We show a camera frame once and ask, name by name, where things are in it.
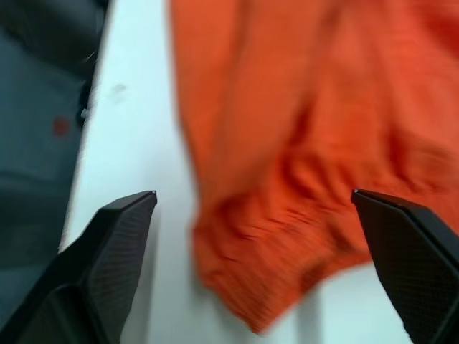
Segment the orange cloth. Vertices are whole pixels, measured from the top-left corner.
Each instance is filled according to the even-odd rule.
[[[353,188],[459,229],[459,2],[171,6],[197,267],[252,330],[370,260]]]

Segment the white surface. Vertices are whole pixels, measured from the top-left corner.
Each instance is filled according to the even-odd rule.
[[[123,342],[410,343],[371,266],[325,283],[262,337],[200,287],[189,250],[195,195],[174,114],[167,18],[163,0],[113,2],[63,241],[78,237],[106,203],[158,191],[158,251],[149,244]]]

